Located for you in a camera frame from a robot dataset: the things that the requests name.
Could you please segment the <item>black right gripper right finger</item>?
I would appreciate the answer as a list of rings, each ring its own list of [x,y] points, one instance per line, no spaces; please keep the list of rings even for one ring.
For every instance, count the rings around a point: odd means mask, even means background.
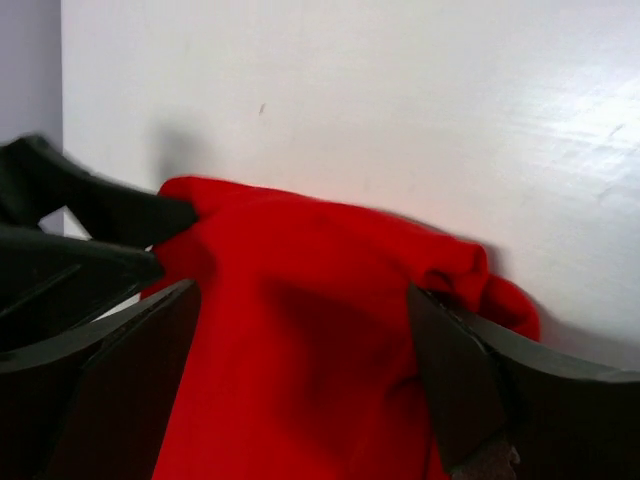
[[[639,375],[532,341],[411,286],[417,363],[454,479],[635,479]]]

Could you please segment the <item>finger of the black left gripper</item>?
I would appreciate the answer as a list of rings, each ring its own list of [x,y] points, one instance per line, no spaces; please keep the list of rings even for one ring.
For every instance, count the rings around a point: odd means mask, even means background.
[[[67,208],[94,239],[134,248],[163,243],[197,222],[193,206],[100,178],[41,135],[1,146],[1,221],[36,228]]]
[[[1,350],[86,324],[163,276],[145,250],[1,227]]]

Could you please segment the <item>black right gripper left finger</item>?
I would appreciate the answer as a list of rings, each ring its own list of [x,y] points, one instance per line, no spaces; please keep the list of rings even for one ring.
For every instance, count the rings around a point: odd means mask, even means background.
[[[1,354],[4,479],[152,477],[201,296],[180,281]]]

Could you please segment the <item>red t-shirt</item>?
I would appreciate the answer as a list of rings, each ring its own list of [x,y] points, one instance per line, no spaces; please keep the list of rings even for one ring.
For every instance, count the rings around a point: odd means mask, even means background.
[[[155,249],[164,283],[195,280],[202,303],[158,479],[441,479],[408,287],[539,337],[533,303],[476,243],[223,180],[160,192],[198,214]]]

